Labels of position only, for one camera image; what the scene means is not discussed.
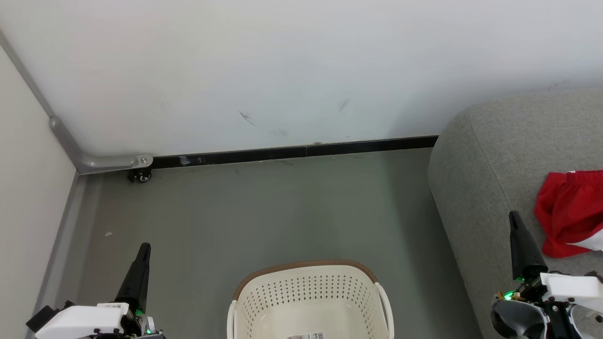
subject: white wall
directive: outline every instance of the white wall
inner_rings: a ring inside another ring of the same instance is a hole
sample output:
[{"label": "white wall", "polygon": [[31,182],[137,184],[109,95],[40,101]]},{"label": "white wall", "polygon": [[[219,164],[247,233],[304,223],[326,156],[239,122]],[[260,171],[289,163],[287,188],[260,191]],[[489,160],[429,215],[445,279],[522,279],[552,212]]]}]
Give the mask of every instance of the white wall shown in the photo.
[{"label": "white wall", "polygon": [[167,155],[432,135],[489,98],[600,85],[601,13],[568,0],[3,0],[0,29],[85,149]]},{"label": "white wall", "polygon": [[0,329],[24,338],[75,168],[0,48]]}]

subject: scuff mark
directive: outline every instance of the scuff mark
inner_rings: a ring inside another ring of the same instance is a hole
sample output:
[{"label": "scuff mark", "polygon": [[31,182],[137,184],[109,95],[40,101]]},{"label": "scuff mark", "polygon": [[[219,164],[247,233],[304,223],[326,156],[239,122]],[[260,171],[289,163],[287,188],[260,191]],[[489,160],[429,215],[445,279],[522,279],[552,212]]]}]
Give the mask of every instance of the scuff mark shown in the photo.
[{"label": "scuff mark", "polygon": [[272,135],[276,135],[276,136],[289,136],[289,132],[287,132],[286,130],[281,129],[281,128],[277,128],[275,130],[272,130],[272,131],[270,131],[270,133]]},{"label": "scuff mark", "polygon": [[557,88],[557,86],[561,86],[561,85],[563,85],[563,84],[567,84],[567,83],[569,83],[569,81],[570,81],[570,78],[567,78],[567,79],[565,79],[565,80],[563,80],[563,81],[560,81],[560,82],[558,82],[558,83],[551,83],[551,84],[549,85],[549,87],[546,89],[546,91],[547,91],[547,92],[550,92],[550,91],[554,90],[555,88]]},{"label": "scuff mark", "polygon": [[287,166],[293,166],[293,163],[288,162],[288,161],[285,161],[285,160],[277,160],[277,161],[275,161],[275,162],[278,162],[278,163],[284,163],[284,164],[285,164],[285,165],[287,165]]},{"label": "scuff mark", "polygon": [[178,159],[180,159],[180,164],[183,165],[183,166],[186,166],[186,165],[188,165],[188,164],[191,163],[191,161],[189,160],[189,158],[185,157],[185,156],[180,156],[180,157],[178,157]]},{"label": "scuff mark", "polygon": [[247,120],[247,122],[249,122],[250,124],[257,126],[256,124],[254,124],[253,122],[251,122],[251,120],[249,120],[249,116],[241,111],[239,111],[239,114],[243,117],[243,119]]},{"label": "scuff mark", "polygon": [[337,113],[341,113],[341,114],[343,114],[343,115],[346,115],[346,114],[347,114],[347,112],[342,113],[341,111],[342,111],[344,108],[346,108],[346,106],[347,106],[347,104],[348,104],[349,102],[350,102],[350,99],[345,99],[345,100],[343,101],[343,103],[341,103],[341,106],[339,107],[339,111],[337,111]]}]

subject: black baseboard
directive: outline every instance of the black baseboard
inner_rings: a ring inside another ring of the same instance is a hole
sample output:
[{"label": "black baseboard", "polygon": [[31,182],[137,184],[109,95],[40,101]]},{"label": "black baseboard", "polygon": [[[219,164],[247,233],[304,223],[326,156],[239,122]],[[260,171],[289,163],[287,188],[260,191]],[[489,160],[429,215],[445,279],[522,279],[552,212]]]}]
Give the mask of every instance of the black baseboard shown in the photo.
[{"label": "black baseboard", "polygon": [[151,168],[156,169],[200,165],[219,165],[222,163],[287,159],[293,157],[314,157],[330,156],[334,154],[407,150],[410,148],[433,147],[437,139],[438,136],[435,135],[420,136],[416,138],[344,142],[341,144],[293,146],[283,148],[266,148],[263,150],[156,157],[153,159]]}]

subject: caster wheel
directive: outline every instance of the caster wheel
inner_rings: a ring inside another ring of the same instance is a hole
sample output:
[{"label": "caster wheel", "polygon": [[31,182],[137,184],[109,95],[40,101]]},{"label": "caster wheel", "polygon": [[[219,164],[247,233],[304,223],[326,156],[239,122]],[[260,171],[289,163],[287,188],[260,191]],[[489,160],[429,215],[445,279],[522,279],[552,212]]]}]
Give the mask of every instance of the caster wheel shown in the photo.
[{"label": "caster wheel", "polygon": [[128,180],[134,182],[147,182],[151,180],[151,170],[149,168],[144,169],[133,169],[128,173]]}]

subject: brown basket rim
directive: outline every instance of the brown basket rim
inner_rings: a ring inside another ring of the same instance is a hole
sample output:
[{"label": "brown basket rim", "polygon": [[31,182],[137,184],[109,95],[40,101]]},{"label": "brown basket rim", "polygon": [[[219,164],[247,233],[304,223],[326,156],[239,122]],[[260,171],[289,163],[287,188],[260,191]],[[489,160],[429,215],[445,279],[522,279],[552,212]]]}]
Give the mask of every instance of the brown basket rim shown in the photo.
[{"label": "brown basket rim", "polygon": [[233,300],[239,300],[239,296],[241,295],[243,288],[245,288],[245,286],[247,286],[247,284],[250,281],[252,281],[253,279],[255,279],[259,276],[263,276],[263,275],[275,273],[275,272],[280,272],[280,271],[292,270],[294,268],[311,267],[311,266],[352,266],[352,267],[356,267],[357,269],[364,272],[364,274],[366,274],[373,283],[377,282],[377,277],[373,274],[373,272],[371,272],[371,270],[368,269],[368,267],[366,267],[365,265],[362,265],[361,263],[354,261],[354,260],[324,259],[324,260],[298,261],[298,262],[292,262],[290,264],[283,264],[283,265],[277,265],[277,266],[264,268],[262,270],[255,271],[252,274],[249,274],[247,277],[245,277],[245,279],[243,279],[243,281],[239,284],[239,286],[236,287]]}]

